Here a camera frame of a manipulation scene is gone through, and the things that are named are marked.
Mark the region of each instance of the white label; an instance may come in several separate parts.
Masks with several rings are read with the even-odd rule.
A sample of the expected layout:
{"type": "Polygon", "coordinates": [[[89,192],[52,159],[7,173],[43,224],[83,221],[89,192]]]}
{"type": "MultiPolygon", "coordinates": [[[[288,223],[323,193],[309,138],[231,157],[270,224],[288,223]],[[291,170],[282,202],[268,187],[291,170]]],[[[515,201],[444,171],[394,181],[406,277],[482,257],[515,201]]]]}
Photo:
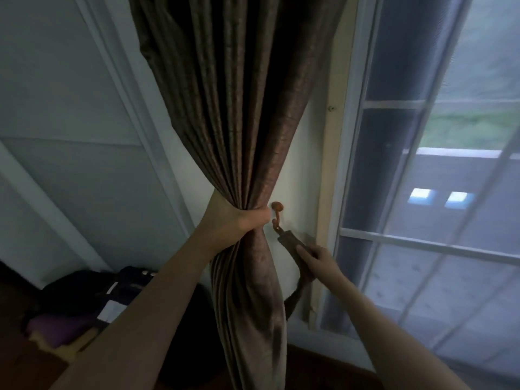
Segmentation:
{"type": "Polygon", "coordinates": [[[126,305],[120,304],[117,301],[109,300],[105,308],[101,311],[98,316],[99,320],[112,323],[116,317],[118,317],[123,310],[126,309],[126,305]]]}
{"type": "Polygon", "coordinates": [[[119,282],[114,282],[114,284],[108,289],[107,294],[112,293],[112,290],[118,285],[119,282]]]}

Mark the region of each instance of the yellow fabric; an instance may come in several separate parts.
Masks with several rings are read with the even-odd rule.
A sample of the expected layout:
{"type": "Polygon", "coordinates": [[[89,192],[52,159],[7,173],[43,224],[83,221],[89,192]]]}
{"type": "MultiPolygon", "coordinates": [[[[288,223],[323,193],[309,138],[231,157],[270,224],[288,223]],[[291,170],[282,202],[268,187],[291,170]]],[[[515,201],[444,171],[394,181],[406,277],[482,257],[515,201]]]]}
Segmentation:
{"type": "Polygon", "coordinates": [[[70,342],[68,345],[61,345],[56,349],[50,347],[47,341],[45,341],[43,335],[37,331],[33,331],[31,333],[29,340],[36,342],[36,345],[38,345],[38,349],[43,350],[44,352],[48,352],[50,354],[54,354],[63,361],[71,363],[77,358],[81,348],[83,348],[90,341],[92,341],[97,335],[98,330],[92,328],[90,330],[87,330],[83,335],[79,336],[74,341],[70,342]]]}

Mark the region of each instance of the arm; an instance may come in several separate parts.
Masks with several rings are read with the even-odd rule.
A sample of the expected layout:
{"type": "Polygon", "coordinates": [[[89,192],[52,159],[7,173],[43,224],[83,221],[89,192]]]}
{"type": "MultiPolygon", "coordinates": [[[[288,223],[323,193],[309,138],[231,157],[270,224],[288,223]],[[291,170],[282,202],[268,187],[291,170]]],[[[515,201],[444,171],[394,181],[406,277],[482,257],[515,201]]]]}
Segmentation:
{"type": "Polygon", "coordinates": [[[269,217],[267,207],[238,210],[214,192],[184,246],[51,390],[152,389],[202,270],[269,217]]]}
{"type": "Polygon", "coordinates": [[[325,248],[311,249],[318,259],[297,247],[314,275],[342,302],[386,389],[469,390],[443,362],[387,319],[343,276],[325,248]]]}

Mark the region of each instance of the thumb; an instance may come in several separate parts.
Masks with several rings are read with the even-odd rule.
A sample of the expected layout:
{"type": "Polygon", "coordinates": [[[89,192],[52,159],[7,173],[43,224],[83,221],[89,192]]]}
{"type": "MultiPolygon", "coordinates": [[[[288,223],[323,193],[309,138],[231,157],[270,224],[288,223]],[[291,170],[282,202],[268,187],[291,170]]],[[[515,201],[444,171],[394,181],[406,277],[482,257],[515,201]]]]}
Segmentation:
{"type": "Polygon", "coordinates": [[[315,264],[316,259],[312,255],[310,255],[309,252],[305,250],[305,248],[302,245],[296,245],[296,251],[302,258],[302,260],[306,262],[309,267],[315,264]]]}
{"type": "Polygon", "coordinates": [[[244,210],[241,214],[240,227],[248,232],[254,228],[262,227],[271,219],[271,211],[266,206],[260,209],[244,210]]]}

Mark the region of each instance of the gathered curtain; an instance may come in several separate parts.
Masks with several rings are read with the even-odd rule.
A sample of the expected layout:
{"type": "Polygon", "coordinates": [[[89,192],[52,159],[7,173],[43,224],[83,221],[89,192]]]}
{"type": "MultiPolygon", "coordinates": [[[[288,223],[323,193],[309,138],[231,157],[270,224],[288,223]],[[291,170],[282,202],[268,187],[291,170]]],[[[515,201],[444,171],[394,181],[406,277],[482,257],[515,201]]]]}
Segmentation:
{"type": "MultiPolygon", "coordinates": [[[[344,2],[130,0],[173,128],[235,207],[268,204],[344,2]]],[[[212,260],[211,281],[233,386],[283,389],[285,308],[261,228],[212,260]]]]}

